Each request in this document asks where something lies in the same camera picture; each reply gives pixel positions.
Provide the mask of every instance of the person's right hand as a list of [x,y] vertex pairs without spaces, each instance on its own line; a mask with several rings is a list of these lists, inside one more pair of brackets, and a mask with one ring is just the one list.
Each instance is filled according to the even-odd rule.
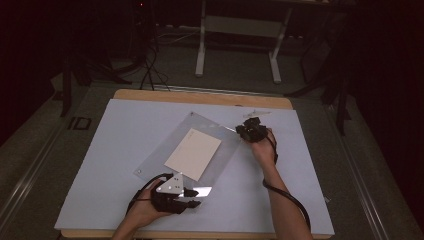
[[[272,134],[272,129],[268,128],[268,138],[272,141],[275,146],[274,134]],[[262,168],[275,166],[275,151],[271,143],[267,138],[262,139],[259,142],[248,143],[252,149],[253,156],[259,162]]]

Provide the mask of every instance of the sheet of paper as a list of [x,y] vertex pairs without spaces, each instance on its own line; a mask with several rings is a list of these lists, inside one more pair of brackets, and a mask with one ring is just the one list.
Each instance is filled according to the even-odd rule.
[[199,181],[220,143],[221,140],[191,128],[165,166]]

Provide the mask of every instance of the background desk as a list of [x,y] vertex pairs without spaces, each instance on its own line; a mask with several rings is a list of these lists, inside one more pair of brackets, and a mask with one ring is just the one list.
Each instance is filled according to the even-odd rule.
[[[125,96],[125,94],[120,95],[122,93],[118,92],[115,97]],[[67,237],[108,237],[112,234],[111,229],[114,229],[123,217],[129,200],[128,196],[132,196],[133,192],[143,185],[132,175],[132,171],[146,157],[144,155],[148,155],[148,149],[151,148],[149,146],[156,146],[160,143],[161,139],[166,137],[169,131],[172,131],[174,125],[180,122],[179,119],[186,115],[186,111],[209,115],[214,113],[216,115],[213,117],[219,119],[216,121],[224,125],[236,125],[236,122],[242,119],[241,112],[250,112],[252,108],[240,108],[234,107],[234,105],[245,106],[256,101],[257,105],[274,102],[274,104],[270,104],[274,106],[274,109],[291,107],[287,99],[279,98],[166,92],[141,93],[146,94],[144,97],[147,98],[140,95],[145,100],[173,99],[173,101],[196,102],[196,98],[202,99],[201,101],[212,98],[214,100],[210,101],[211,103],[225,101],[226,105],[233,106],[164,102],[138,104],[135,101],[119,100],[111,102],[109,109],[113,109],[119,104],[131,105],[131,107],[119,108],[119,111],[114,111],[115,117],[111,114],[112,111],[106,110],[85,161],[65,201],[62,209],[64,214],[61,213],[56,224],[56,228],[61,229],[63,235]],[[162,115],[167,115],[170,107],[175,110],[173,122],[169,126],[161,125],[163,129],[158,131],[157,123],[155,125],[152,121],[160,122],[157,119]],[[118,125],[116,128],[111,128],[110,124],[116,124],[116,116],[118,119],[119,117],[122,119],[134,117],[143,122],[135,126],[127,126],[125,129],[120,129]],[[281,120],[287,122],[278,125]],[[283,171],[282,175],[286,176],[286,183],[292,194],[297,196],[309,209],[313,233],[316,233],[317,238],[329,237],[333,234],[331,220],[300,125],[297,122],[296,113],[275,110],[268,118],[264,116],[262,121],[264,124],[268,121],[271,126],[277,126],[274,128],[274,132],[281,144],[278,151],[280,156],[285,156],[277,163],[277,167]],[[122,120],[123,124],[131,124],[130,122],[133,121]],[[140,129],[142,134],[149,137],[140,138]],[[135,142],[134,136],[141,142]],[[116,146],[110,145],[111,142],[122,141],[125,142],[125,146],[130,147],[118,149]],[[104,149],[108,149],[107,155],[102,155],[105,154]],[[250,149],[241,145],[215,184],[211,195],[204,200],[199,210],[194,210],[197,212],[193,214],[189,211],[180,216],[161,219],[144,228],[137,236],[143,238],[274,238],[268,198],[266,189],[261,187],[261,179],[260,169],[255,165]],[[219,223],[228,221],[231,224],[223,226],[222,223]]]

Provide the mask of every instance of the person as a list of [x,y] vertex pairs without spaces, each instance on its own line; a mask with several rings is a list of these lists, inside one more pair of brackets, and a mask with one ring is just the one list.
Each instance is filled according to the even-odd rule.
[[[275,146],[276,140],[274,134],[272,134],[271,129],[268,129],[267,139],[256,143],[246,143],[250,145],[255,159],[262,169],[264,180],[269,185],[288,192],[275,166],[275,151],[270,141]],[[281,240],[312,239],[312,234],[299,208],[292,201],[274,191],[268,190],[268,195],[271,205],[272,222],[277,238]],[[150,188],[146,188],[140,194],[139,199],[149,198]],[[168,215],[170,213],[156,211],[150,201],[136,201],[116,229],[112,240],[132,239],[137,229],[145,227],[156,219]]]

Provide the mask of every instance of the desk top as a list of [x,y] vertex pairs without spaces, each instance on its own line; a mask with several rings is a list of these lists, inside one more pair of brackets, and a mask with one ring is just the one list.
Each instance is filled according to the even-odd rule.
[[[225,117],[219,118],[219,121],[227,121],[228,119],[232,119],[231,114],[233,114],[235,111],[243,110],[243,111],[251,111],[252,107],[260,106],[260,107],[269,107],[270,109],[276,109],[274,116],[278,119],[262,119],[263,122],[265,122],[265,125],[268,123],[269,126],[277,126],[276,128],[273,127],[277,139],[279,139],[279,146],[285,146],[283,149],[278,149],[280,156],[285,156],[284,158],[289,159],[290,156],[295,156],[299,162],[303,163],[301,166],[297,166],[296,164],[290,166],[290,163],[287,163],[286,160],[279,161],[279,165],[277,166],[282,172],[283,176],[287,176],[287,183],[289,189],[291,189],[292,193],[294,193],[295,196],[298,197],[298,199],[304,203],[305,207],[308,209],[312,209],[310,211],[311,215],[311,223],[312,223],[312,230],[314,233],[315,238],[327,238],[334,234],[332,229],[331,220],[329,219],[328,211],[326,209],[324,199],[321,193],[321,189],[319,187],[318,180],[316,178],[312,162],[309,156],[309,153],[307,151],[306,143],[304,142],[303,134],[301,133],[300,124],[290,124],[290,126],[278,126],[281,124],[281,120],[285,121],[286,119],[289,119],[291,117],[295,117],[297,119],[297,115],[295,114],[295,111],[286,110],[288,112],[284,112],[283,110],[278,109],[291,109],[291,103],[288,99],[283,98],[269,98],[269,97],[257,97],[257,96],[239,96],[239,95],[222,95],[222,94],[203,94],[203,93],[184,93],[184,92],[151,92],[151,91],[136,91],[136,90],[119,90],[116,92],[114,98],[116,100],[113,100],[109,103],[108,109],[105,112],[105,115],[102,118],[102,122],[99,125],[99,128],[96,132],[96,136],[93,138],[93,142],[90,146],[90,149],[86,155],[86,158],[84,160],[83,165],[81,166],[81,169],[74,181],[74,184],[68,194],[68,197],[65,201],[65,204],[62,208],[61,215],[59,216],[58,222],[56,223],[56,228],[61,229],[62,234],[66,237],[110,237],[113,233],[113,230],[120,222],[120,220],[123,217],[124,209],[126,208],[126,205],[128,204],[129,198],[134,194],[134,192],[139,189],[143,184],[140,182],[140,179],[132,175],[132,171],[140,164],[140,159],[133,159],[128,160],[131,162],[126,163],[126,159],[131,158],[131,152],[132,151],[138,151],[140,148],[142,148],[141,152],[133,153],[137,155],[139,158],[146,157],[147,153],[143,153],[143,151],[148,151],[148,148],[146,148],[144,145],[151,144],[152,146],[157,145],[160,143],[164,137],[166,137],[166,133],[169,131],[172,131],[172,124],[171,126],[164,126],[164,130],[162,132],[158,132],[154,137],[151,139],[139,139],[141,142],[143,142],[143,146],[139,146],[138,144],[140,141],[137,142],[137,144],[134,144],[134,139],[131,139],[129,136],[133,134],[136,129],[125,129],[125,127],[115,127],[111,128],[111,126],[117,124],[122,125],[128,125],[129,122],[127,122],[127,119],[139,119],[136,124],[143,125],[141,119],[143,121],[146,121],[150,124],[155,124],[154,121],[159,121],[156,115],[159,114],[167,114],[170,112],[169,109],[174,109],[178,112],[179,109],[181,111],[187,110],[187,109],[195,109],[197,113],[200,114],[206,114],[212,116],[212,113],[217,113],[219,111],[224,111],[225,113],[222,114],[222,112],[219,115],[225,115]],[[131,99],[131,100],[142,100],[144,104],[139,104],[134,101],[126,101],[126,100],[118,100],[118,99]],[[178,102],[183,104],[164,104],[165,102]],[[206,105],[193,105],[192,103],[201,103],[201,104],[214,104],[211,106]],[[119,107],[118,105],[125,104],[132,105],[132,107],[128,109],[122,109],[122,107]],[[222,108],[217,106],[218,104],[226,105],[228,107]],[[153,106],[151,110],[148,110],[147,106]],[[120,109],[118,112],[115,112],[115,117],[119,117],[118,119],[121,119],[121,122],[114,122],[116,118],[111,117],[112,110],[114,107],[118,107],[117,109]],[[234,125],[234,122],[223,123],[223,124],[232,124]],[[281,132],[279,132],[279,128],[283,128],[283,132],[285,132],[285,135],[281,135]],[[151,128],[141,128],[139,129],[143,133],[147,134],[148,136],[151,136],[150,132]],[[112,134],[114,137],[105,137],[105,132],[109,130],[112,130],[109,134]],[[107,146],[110,146],[109,144],[113,142],[116,144],[116,141],[114,138],[117,138],[116,141],[128,141],[125,144],[128,145],[134,145],[133,149],[125,149],[123,152],[119,152],[119,149],[111,150]],[[293,146],[293,144],[296,142],[296,145],[301,145],[303,147],[303,151],[299,150],[298,146]],[[250,174],[253,174],[257,177],[253,178],[252,181],[249,184],[253,184],[254,187],[251,190],[247,190],[247,193],[250,193],[250,199],[254,199],[255,201],[251,202],[245,201],[245,203],[235,202],[234,204],[238,207],[232,207],[230,211],[236,211],[235,215],[236,218],[243,219],[243,218],[249,218],[249,214],[254,214],[255,218],[253,222],[261,222],[262,226],[260,226],[259,231],[253,230],[253,232],[250,229],[244,229],[240,228],[240,226],[233,226],[234,229],[237,229],[235,232],[231,232],[228,230],[220,231],[219,226],[216,228],[210,226],[206,226],[204,229],[212,229],[212,230],[202,230],[198,229],[193,232],[188,231],[185,229],[185,226],[180,226],[178,224],[179,219],[184,219],[183,221],[186,221],[190,223],[192,222],[200,222],[202,219],[205,223],[208,223],[208,221],[211,221],[211,217],[208,214],[205,214],[202,211],[215,211],[220,212],[227,211],[228,209],[217,209],[217,206],[213,206],[213,202],[217,201],[222,203],[228,201],[229,196],[228,195],[228,189],[233,187],[240,186],[241,183],[244,184],[245,182],[249,182],[249,179],[244,179],[243,177],[240,177],[239,180],[233,180],[234,175],[231,175],[232,173],[226,173],[228,171],[239,171],[239,169],[243,169],[243,171],[249,172],[249,171],[257,171],[257,166],[251,164],[246,164],[246,159],[249,154],[246,149],[243,149],[243,147],[240,147],[238,149],[238,155],[242,155],[242,160],[240,160],[240,157],[236,159],[232,159],[230,163],[228,164],[228,167],[226,171],[223,172],[221,175],[221,178],[216,184],[216,187],[214,186],[214,189],[212,190],[212,193],[210,196],[208,196],[207,204],[202,206],[198,212],[195,213],[183,213],[179,216],[171,216],[169,217],[169,221],[173,221],[171,224],[170,222],[167,223],[168,220],[158,221],[158,223],[152,224],[152,226],[148,226],[147,228],[143,229],[143,231],[137,232],[136,237],[143,237],[143,238],[275,238],[275,234],[273,233],[272,229],[272,222],[269,215],[263,215],[263,212],[269,213],[269,203],[268,199],[261,199],[260,197],[251,198],[251,196],[266,196],[266,190],[260,187],[261,178],[260,172],[251,172]],[[293,181],[293,178],[296,178],[296,174],[302,178],[302,182],[299,181]],[[299,185],[308,186],[304,192],[299,192]],[[255,206],[252,204],[258,204],[256,205],[256,208],[259,208],[258,210],[251,210],[252,213],[249,213],[250,211],[245,211],[245,205],[248,205],[249,207]],[[316,213],[315,204],[318,204],[318,215]],[[72,217],[69,217],[70,215],[73,215],[73,220],[76,219],[76,222],[80,221],[86,221],[87,224],[75,224],[70,223],[69,220]],[[78,219],[78,214],[85,214],[85,216],[81,219]],[[172,230],[171,226],[177,226],[177,229]]]

